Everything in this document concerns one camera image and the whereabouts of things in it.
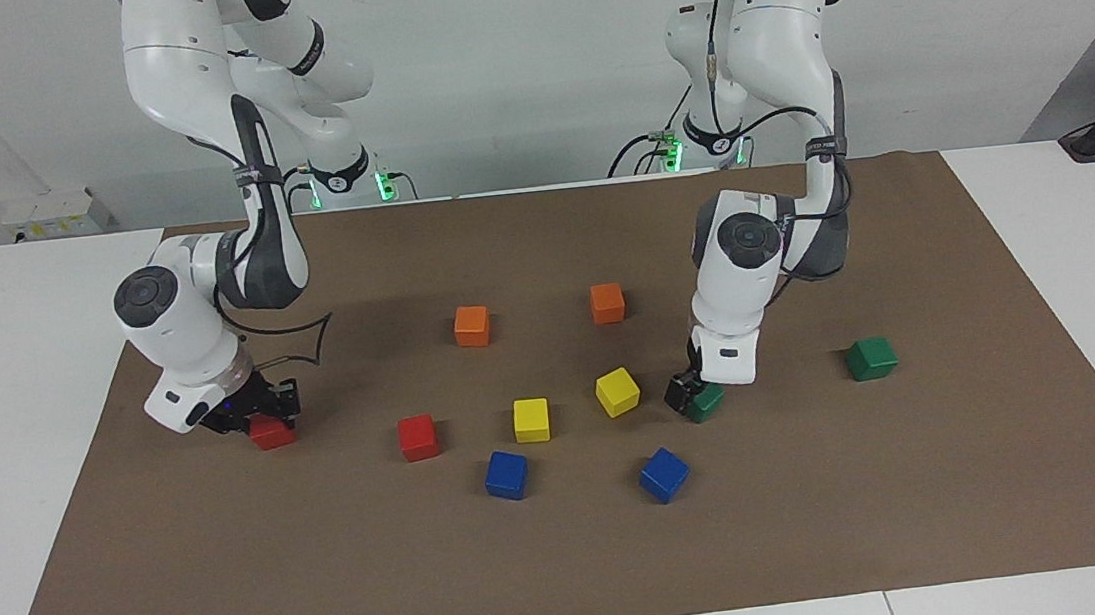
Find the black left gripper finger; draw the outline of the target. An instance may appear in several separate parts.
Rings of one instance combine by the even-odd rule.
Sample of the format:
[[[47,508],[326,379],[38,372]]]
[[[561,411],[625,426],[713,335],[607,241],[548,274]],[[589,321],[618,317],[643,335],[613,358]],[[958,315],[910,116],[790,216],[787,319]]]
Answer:
[[[670,381],[666,384],[666,391],[664,393],[665,403],[669,409],[675,413],[681,414],[684,417],[689,417],[689,407],[693,403],[698,390],[684,390],[677,382],[678,373],[670,378]]]

